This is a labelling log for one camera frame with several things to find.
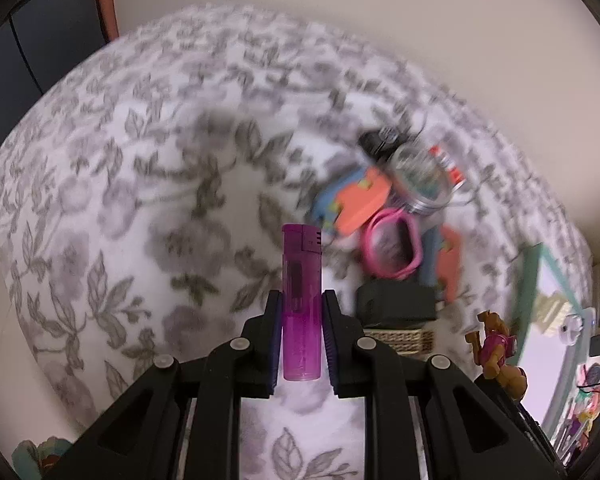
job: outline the floral fabric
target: floral fabric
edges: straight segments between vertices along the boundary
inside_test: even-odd
[[[440,143],[466,175],[445,222],[463,240],[436,352],[475,373],[462,334],[506,315],[515,258],[545,242],[580,300],[590,253],[529,161],[409,62],[320,23],[190,7],[106,46],[58,82],[0,149],[0,262],[23,334],[87,427],[168,352],[206,355],[280,288],[285,222],[364,159],[364,128]],[[324,248],[323,285],[351,313],[356,241]],[[280,380],[242,410],[241,478],[363,473],[363,405],[328,376]]]

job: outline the wall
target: wall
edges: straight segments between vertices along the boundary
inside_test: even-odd
[[[252,2],[365,34],[469,99],[535,162],[600,258],[600,28],[580,0],[115,0],[121,32]]]

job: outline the pink wristband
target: pink wristband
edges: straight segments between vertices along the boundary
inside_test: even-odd
[[[413,249],[413,257],[407,266],[399,269],[383,268],[376,257],[372,234],[373,231],[379,228],[382,224],[404,222],[409,231],[409,239]],[[362,257],[369,274],[373,274],[378,278],[388,278],[390,280],[404,280],[409,276],[422,261],[422,244],[418,236],[418,223],[413,215],[404,212],[402,209],[387,208],[376,213],[369,223],[364,228],[362,233]]]

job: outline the brown toy dog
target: brown toy dog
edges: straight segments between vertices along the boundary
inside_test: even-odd
[[[522,368],[505,364],[505,359],[516,353],[516,337],[495,312],[485,310],[478,314],[484,323],[484,345],[480,333],[470,332],[464,336],[474,351],[474,363],[482,366],[486,379],[496,379],[513,400],[522,400],[526,392],[526,375]]]

